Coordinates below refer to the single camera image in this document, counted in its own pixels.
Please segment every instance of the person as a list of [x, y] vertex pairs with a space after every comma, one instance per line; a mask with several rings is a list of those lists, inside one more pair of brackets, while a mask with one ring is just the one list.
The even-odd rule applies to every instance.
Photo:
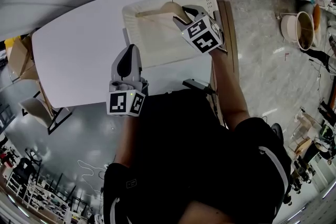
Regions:
[[293, 177], [290, 175], [288, 181], [288, 188], [286, 190], [285, 197], [283, 198], [283, 203], [288, 206], [292, 205], [292, 197], [289, 195], [290, 191], [292, 190], [292, 185], [293, 185]]
[[336, 74], [336, 58], [330, 57], [325, 52], [320, 51], [320, 50], [308, 49], [308, 50], [301, 50], [301, 51], [307, 54], [308, 56], [321, 61], [321, 64], [325, 67], [325, 69], [329, 73]]
[[0, 141], [0, 148], [2, 148], [7, 143], [7, 141], [8, 141], [8, 138], [7, 136], [5, 136], [5, 138]]
[[271, 223], [278, 213], [291, 164], [282, 134], [250, 117], [226, 54], [210, 55], [228, 129], [205, 94], [146, 97], [105, 173], [106, 224]]
[[14, 159], [14, 156], [11, 152], [7, 152], [7, 153], [2, 153], [0, 154], [0, 158], [1, 158], [1, 163], [4, 164], [8, 161], [11, 161], [13, 164], [16, 164], [16, 161]]
[[294, 161], [295, 168], [298, 172], [298, 174], [301, 176], [302, 180], [304, 182], [307, 182], [309, 180], [309, 176], [306, 172], [307, 167], [301, 166], [297, 161]]
[[327, 160], [328, 165], [332, 164], [332, 158], [335, 155], [335, 150], [330, 151], [329, 150], [324, 150], [322, 151], [324, 148], [317, 144], [317, 143], [311, 143], [311, 145], [308, 147], [305, 155], [303, 156], [303, 160], [306, 163], [309, 163], [318, 153], [320, 153], [320, 156], [324, 159]]
[[298, 177], [294, 178], [293, 187], [294, 187], [294, 190], [296, 191], [297, 194], [301, 193], [301, 186], [302, 186], [302, 183], [301, 183], [300, 179]]
[[324, 111], [321, 107], [318, 108], [318, 111], [320, 114], [332, 125], [334, 126], [336, 124], [336, 114], [335, 112], [324, 102], [322, 101], [320, 103], [320, 106], [324, 108], [326, 111]]

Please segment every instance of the white tray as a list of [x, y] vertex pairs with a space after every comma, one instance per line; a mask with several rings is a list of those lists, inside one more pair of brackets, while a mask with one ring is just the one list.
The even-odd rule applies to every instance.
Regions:
[[[136, 13], [159, 9], [169, 1], [171, 0], [143, 0], [122, 9], [130, 42], [138, 46], [143, 68], [181, 61], [201, 54], [182, 38], [181, 31], [173, 22], [173, 13], [135, 17]], [[213, 12], [218, 10], [216, 0], [174, 0], [174, 2], [181, 6], [203, 6], [212, 17]]]

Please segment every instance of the cardboard box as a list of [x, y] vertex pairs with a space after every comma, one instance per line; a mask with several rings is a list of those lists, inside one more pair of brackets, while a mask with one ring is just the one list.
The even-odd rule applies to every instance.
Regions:
[[29, 44], [29, 38], [28, 40], [25, 39], [15, 39], [11, 53], [9, 55], [8, 64], [9, 67], [21, 79], [38, 80], [39, 78], [36, 71], [35, 63], [33, 62], [32, 56], [27, 49], [29, 48], [29, 46], [31, 46], [31, 40]]
[[20, 79], [31, 79], [36, 81], [37, 88], [41, 92], [41, 96], [43, 96], [43, 99], [48, 106], [49, 113], [53, 115], [54, 112], [39, 81], [33, 59], [34, 55], [31, 34], [29, 34], [23, 40], [16, 38], [14, 40], [13, 47], [8, 59], [9, 67]]

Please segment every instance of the black cable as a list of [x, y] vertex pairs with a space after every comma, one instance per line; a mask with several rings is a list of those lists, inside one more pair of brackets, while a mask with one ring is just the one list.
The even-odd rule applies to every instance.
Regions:
[[101, 193], [100, 193], [100, 199], [99, 199], [99, 221], [100, 221], [100, 210], [101, 210], [101, 207], [100, 207], [100, 204], [101, 204]]
[[330, 52], [331, 49], [332, 49], [332, 47], [328, 50], [327, 55], [328, 55], [328, 53]]
[[[315, 62], [313, 59], [309, 59], [309, 61], [310, 62], [314, 62], [314, 63], [317, 63], [318, 65], [319, 65], [319, 63], [318, 62]], [[312, 63], [310, 63], [314, 68], [315, 68], [315, 70], [316, 71], [319, 71]], [[336, 69], [335, 68], [333, 68], [331, 65], [328, 65], [329, 66], [329, 68], [331, 68], [332, 69], [332, 71], [334, 71], [335, 73], [336, 73]]]
[[100, 172], [98, 173], [99, 178], [102, 179], [102, 180], [104, 180], [104, 178], [101, 178], [101, 177], [100, 177], [100, 173], [105, 173], [105, 171], [100, 171]]
[[308, 116], [310, 116], [313, 120], [315, 120], [317, 123], [318, 123], [318, 121], [314, 118], [314, 117], [312, 117], [310, 114], [308, 114], [306, 111], [305, 111], [305, 109], [304, 109], [304, 107], [300, 107], [300, 109], [301, 109], [301, 111], [303, 112], [303, 113], [305, 113], [305, 114], [307, 114]]
[[[328, 28], [326, 29], [326, 31], [325, 31], [325, 41], [324, 41], [324, 48], [323, 48], [323, 52], [325, 53], [325, 45], [327, 44], [327, 33], [328, 33]], [[319, 70], [317, 70], [315, 67], [315, 69], [319, 72], [319, 75], [317, 76], [318, 78], [319, 78], [319, 87], [317, 88], [317, 91], [319, 92], [319, 99], [321, 99], [321, 93], [320, 93], [320, 82], [321, 82], [321, 67], [322, 67], [322, 62], [320, 63], [320, 68], [319, 68]]]

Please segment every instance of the marble floor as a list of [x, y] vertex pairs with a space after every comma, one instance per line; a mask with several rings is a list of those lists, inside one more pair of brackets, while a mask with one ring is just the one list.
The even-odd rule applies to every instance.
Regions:
[[[299, 108], [318, 120], [317, 107], [328, 99], [332, 80], [327, 71], [301, 53], [297, 45], [284, 41], [276, 14], [296, 12], [296, 0], [230, 0], [235, 21], [240, 85], [252, 116], [267, 116], [267, 123], [280, 123], [288, 140], [297, 123], [293, 122]], [[327, 14], [322, 13], [322, 33], [326, 31]], [[322, 34], [320, 50], [328, 51]], [[0, 75], [0, 87], [9, 85], [8, 69]], [[69, 193], [77, 185], [75, 195], [99, 210], [100, 197], [94, 190], [103, 185], [98, 172], [78, 165], [82, 160], [94, 167], [113, 161], [120, 137], [122, 119], [106, 115], [104, 103], [74, 108], [73, 115], [52, 135], [32, 117], [22, 117], [18, 102], [33, 96], [37, 87], [33, 81], [20, 81], [0, 93], [0, 100], [9, 103], [17, 115], [6, 129], [6, 135], [24, 155], [26, 147], [34, 148], [43, 158], [44, 174], [55, 179], [63, 173], [60, 188]]]
[[[284, 40], [280, 13], [297, 13], [297, 0], [230, 0], [238, 47], [240, 86], [251, 116], [266, 116], [269, 125], [278, 122], [288, 143], [298, 123], [300, 107], [319, 122], [318, 105], [328, 101], [333, 77], [320, 62], [312, 63], [297, 44]], [[328, 17], [322, 11], [321, 41], [317, 50], [330, 50], [326, 40]]]

